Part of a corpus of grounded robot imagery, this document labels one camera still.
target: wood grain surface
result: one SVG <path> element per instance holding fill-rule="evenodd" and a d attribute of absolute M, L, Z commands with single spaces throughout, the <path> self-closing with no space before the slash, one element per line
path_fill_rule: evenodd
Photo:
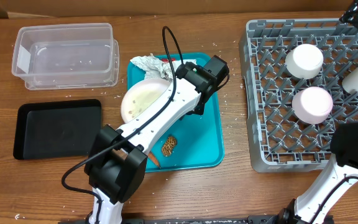
<path fill-rule="evenodd" d="M 251 19 L 340 15 L 341 12 L 283 12 L 0 20 L 0 223 L 56 223 L 83 219 L 91 211 L 91 196 L 65 190 L 60 184 L 63 173 L 84 157 L 36 161 L 13 158 L 17 110 L 25 103 L 96 98 L 102 102 L 103 123 L 117 128 L 123 123 L 119 110 L 122 97 L 114 96 L 123 96 L 126 92 L 127 64 L 138 55 L 164 54 L 161 29 L 165 25 L 174 31 L 182 52 L 216 54 L 228 62 L 231 81 L 218 93 L 226 152 L 222 163 L 215 168 L 146 174 L 140 189 L 126 202 L 124 217 L 218 218 L 277 214 L 313 183 L 319 171 L 260 174 L 251 168 L 238 41 Z M 112 25 L 120 50 L 119 83 L 115 87 L 93 91 L 29 91 L 20 78 L 12 75 L 12 52 L 21 27 L 81 22 Z M 83 169 L 73 173 L 68 183 L 90 189 Z M 18 220 L 14 218 L 16 214 L 20 214 Z M 358 184 L 338 201 L 331 214 L 336 223 L 358 223 Z"/>

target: black tray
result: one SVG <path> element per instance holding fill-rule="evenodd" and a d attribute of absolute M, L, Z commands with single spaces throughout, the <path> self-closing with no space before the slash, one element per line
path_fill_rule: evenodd
<path fill-rule="evenodd" d="M 101 129 L 99 100 L 29 103 L 17 112 L 15 159 L 85 156 Z"/>

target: clear plastic bin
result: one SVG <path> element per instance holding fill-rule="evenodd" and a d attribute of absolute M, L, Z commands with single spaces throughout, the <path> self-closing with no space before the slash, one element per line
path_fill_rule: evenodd
<path fill-rule="evenodd" d="M 114 86 L 118 68 L 108 23 L 23 27 L 12 59 L 12 74 L 29 90 Z"/>

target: brown food item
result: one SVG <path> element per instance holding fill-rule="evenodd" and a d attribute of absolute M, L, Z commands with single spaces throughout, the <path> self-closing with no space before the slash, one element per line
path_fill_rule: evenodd
<path fill-rule="evenodd" d="M 152 152 L 149 152 L 148 157 L 149 157 L 149 159 L 150 159 L 158 168 L 161 168 L 160 162 L 157 160 L 157 158 L 155 157 L 155 155 L 152 154 Z"/>
<path fill-rule="evenodd" d="M 165 157 L 171 156 L 173 152 L 173 148 L 178 144 L 177 139 L 173 136 L 169 136 L 167 141 L 164 143 L 164 145 L 161 148 L 162 154 Z"/>

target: plastic crate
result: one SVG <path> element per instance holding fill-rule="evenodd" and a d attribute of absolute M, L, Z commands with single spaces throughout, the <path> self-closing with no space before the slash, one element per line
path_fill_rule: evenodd
<path fill-rule="evenodd" d="M 323 51 L 324 63 L 313 79 L 296 79 L 285 57 L 300 44 Z M 358 96 L 341 82 L 358 66 L 358 30 L 338 19 L 253 20 L 239 42 L 247 91 L 250 160 L 257 172 L 307 172 L 323 169 L 329 144 L 341 123 L 358 121 Z M 326 89 L 334 108 L 321 124 L 305 124 L 291 108 L 293 96 L 310 86 Z"/>

